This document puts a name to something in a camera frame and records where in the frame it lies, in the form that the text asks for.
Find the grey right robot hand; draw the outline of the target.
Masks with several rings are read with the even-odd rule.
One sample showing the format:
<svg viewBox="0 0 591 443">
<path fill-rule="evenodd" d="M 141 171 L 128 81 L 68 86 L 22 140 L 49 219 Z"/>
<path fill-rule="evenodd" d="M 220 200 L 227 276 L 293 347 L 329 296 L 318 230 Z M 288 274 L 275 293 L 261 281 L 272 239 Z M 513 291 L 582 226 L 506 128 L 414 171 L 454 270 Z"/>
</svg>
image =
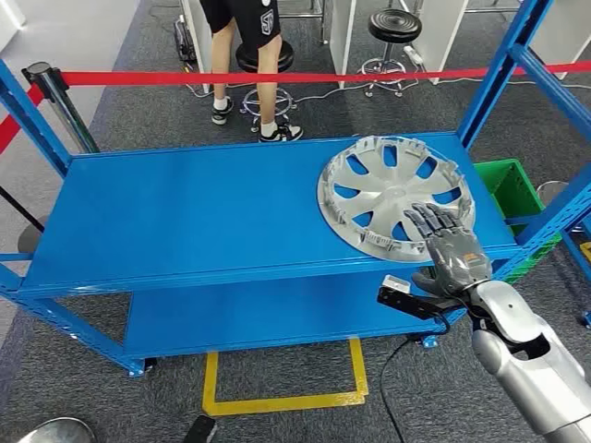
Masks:
<svg viewBox="0 0 591 443">
<path fill-rule="evenodd" d="M 417 287 L 434 296 L 456 296 L 491 278 L 490 259 L 454 213 L 432 203 L 413 203 L 404 215 L 423 237 L 435 268 L 433 278 L 413 274 Z"/>
</svg>

